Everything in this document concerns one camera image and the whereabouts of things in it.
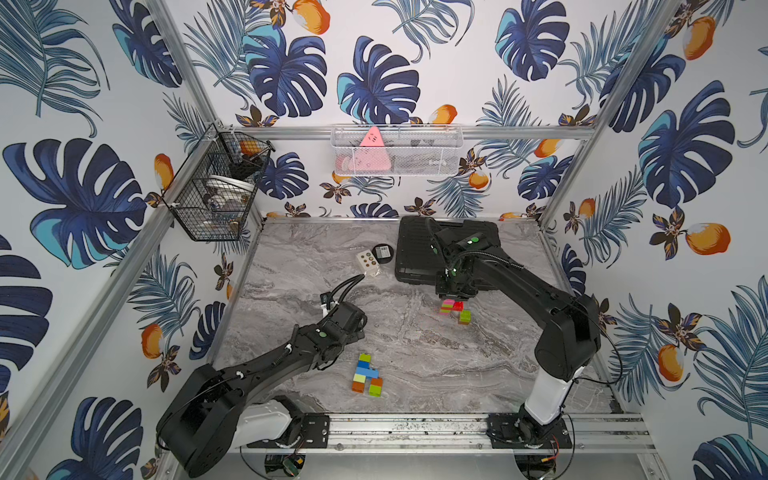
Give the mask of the lime lego brick studs up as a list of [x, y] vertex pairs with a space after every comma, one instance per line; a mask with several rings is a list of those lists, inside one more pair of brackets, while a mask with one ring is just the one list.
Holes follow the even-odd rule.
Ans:
[[460, 313], [458, 323], [461, 325], [469, 325], [472, 321], [472, 314], [468, 310], [464, 310]]

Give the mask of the light blue long lego brick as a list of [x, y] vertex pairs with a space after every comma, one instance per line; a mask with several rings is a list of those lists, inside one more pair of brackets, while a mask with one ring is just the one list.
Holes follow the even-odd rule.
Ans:
[[360, 375], [367, 379], [377, 379], [379, 377], [379, 373], [377, 370], [362, 368], [362, 367], [358, 367], [356, 369], [355, 375]]

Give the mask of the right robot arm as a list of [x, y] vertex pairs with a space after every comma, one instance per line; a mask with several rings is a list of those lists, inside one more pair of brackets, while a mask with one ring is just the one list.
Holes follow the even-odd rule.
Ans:
[[428, 219], [430, 248], [444, 264], [437, 275], [442, 299], [467, 301], [488, 284], [523, 309], [541, 329], [534, 355], [534, 387], [520, 416], [528, 425], [549, 427], [561, 418], [572, 384], [601, 348], [599, 308], [587, 295], [552, 286], [515, 261], [482, 233], [465, 238]]

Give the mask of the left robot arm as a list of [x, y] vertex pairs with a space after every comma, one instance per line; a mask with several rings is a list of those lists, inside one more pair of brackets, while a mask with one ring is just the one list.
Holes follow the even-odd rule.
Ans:
[[159, 449], [197, 478], [233, 449], [300, 445], [305, 412], [285, 396], [268, 395], [297, 375], [329, 368], [347, 345], [364, 338], [367, 316], [346, 299], [363, 278], [350, 277], [321, 294], [322, 318], [295, 325], [289, 339], [273, 350], [231, 367], [206, 363], [196, 368], [157, 423]]

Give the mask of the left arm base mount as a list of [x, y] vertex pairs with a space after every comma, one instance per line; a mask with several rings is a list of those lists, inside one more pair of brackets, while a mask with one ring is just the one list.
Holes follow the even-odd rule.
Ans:
[[262, 440], [262, 448], [301, 450], [325, 449], [328, 446], [331, 418], [329, 415], [307, 413], [293, 419], [288, 429], [275, 440]]

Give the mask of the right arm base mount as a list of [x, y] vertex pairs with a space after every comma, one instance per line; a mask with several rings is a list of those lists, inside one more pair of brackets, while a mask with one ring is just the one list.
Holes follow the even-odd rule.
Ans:
[[563, 416], [539, 424], [528, 413], [492, 413], [486, 420], [486, 436], [493, 449], [568, 449], [573, 439]]

